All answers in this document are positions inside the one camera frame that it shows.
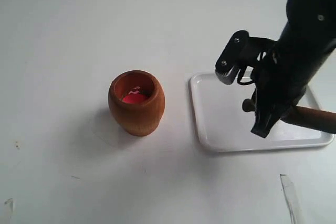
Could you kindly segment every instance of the wooden cup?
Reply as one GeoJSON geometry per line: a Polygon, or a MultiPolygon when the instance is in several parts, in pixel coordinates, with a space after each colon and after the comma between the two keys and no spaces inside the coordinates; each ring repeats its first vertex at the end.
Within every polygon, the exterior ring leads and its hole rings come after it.
{"type": "Polygon", "coordinates": [[[146,136],[159,125],[165,105],[163,89],[159,81],[150,73],[132,70],[122,73],[111,83],[109,108],[111,114],[128,133],[146,136]],[[122,101],[136,88],[148,98],[136,104],[122,101]]]}

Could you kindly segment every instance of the red object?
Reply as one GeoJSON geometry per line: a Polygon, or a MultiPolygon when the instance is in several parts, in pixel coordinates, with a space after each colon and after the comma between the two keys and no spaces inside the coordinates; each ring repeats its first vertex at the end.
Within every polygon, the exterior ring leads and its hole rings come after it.
{"type": "Polygon", "coordinates": [[[128,94],[122,99],[122,102],[136,104],[144,102],[147,99],[148,97],[144,94],[128,94]]]}

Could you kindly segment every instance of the wooden handle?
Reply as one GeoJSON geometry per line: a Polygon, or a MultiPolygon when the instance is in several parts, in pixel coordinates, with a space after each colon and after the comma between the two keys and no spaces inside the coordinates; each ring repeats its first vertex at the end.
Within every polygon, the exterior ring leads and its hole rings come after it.
{"type": "MultiPolygon", "coordinates": [[[[245,112],[255,110],[251,99],[243,101],[243,110],[245,112]]],[[[300,127],[336,134],[336,113],[295,106],[281,120],[300,127]]]]}

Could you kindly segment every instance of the table surface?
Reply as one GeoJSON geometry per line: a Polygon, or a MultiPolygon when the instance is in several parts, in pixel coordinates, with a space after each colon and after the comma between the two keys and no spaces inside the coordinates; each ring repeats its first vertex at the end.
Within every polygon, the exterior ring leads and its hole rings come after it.
{"type": "MultiPolygon", "coordinates": [[[[279,174],[306,223],[336,222],[336,143],[211,156],[188,81],[232,33],[277,39],[287,0],[0,0],[0,201],[11,223],[290,223],[279,174]],[[120,73],[161,82],[159,128],[138,139],[108,111],[120,73]]],[[[312,80],[336,111],[331,56],[312,80]]]]}

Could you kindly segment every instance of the white tray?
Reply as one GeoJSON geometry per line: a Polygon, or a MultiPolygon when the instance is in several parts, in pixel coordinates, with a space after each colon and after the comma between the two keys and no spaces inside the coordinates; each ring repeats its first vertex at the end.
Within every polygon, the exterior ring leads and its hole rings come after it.
{"type": "MultiPolygon", "coordinates": [[[[221,83],[215,73],[200,73],[190,80],[200,143],[216,152],[274,150],[328,145],[333,134],[279,121],[266,138],[251,133],[254,114],[244,112],[242,102],[251,98],[254,85],[221,83]]],[[[308,87],[299,105],[320,109],[308,87]]]]}

